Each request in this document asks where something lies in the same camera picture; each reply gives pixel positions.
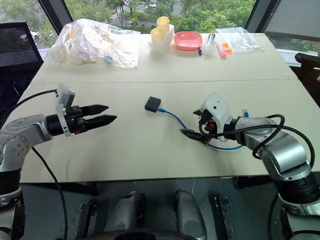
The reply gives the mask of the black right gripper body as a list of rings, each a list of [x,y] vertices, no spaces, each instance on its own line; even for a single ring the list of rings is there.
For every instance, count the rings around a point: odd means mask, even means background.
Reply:
[[[199,119],[199,131],[204,136],[211,136],[217,134],[217,124],[213,120],[213,115],[208,111],[204,110]]]

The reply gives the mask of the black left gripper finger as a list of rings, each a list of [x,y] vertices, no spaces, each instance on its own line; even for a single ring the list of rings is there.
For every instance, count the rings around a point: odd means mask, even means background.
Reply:
[[[93,104],[93,105],[81,107],[81,112],[82,112],[82,116],[94,116],[104,112],[108,108],[109,107],[106,105]]]
[[[85,121],[86,128],[100,128],[109,125],[117,118],[116,115],[100,115]]]

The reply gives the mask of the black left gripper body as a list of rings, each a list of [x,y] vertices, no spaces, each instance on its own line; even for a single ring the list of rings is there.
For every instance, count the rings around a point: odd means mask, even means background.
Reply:
[[[71,106],[65,110],[65,120],[71,134],[81,134],[87,131],[86,120],[83,118],[83,112],[77,105]]]

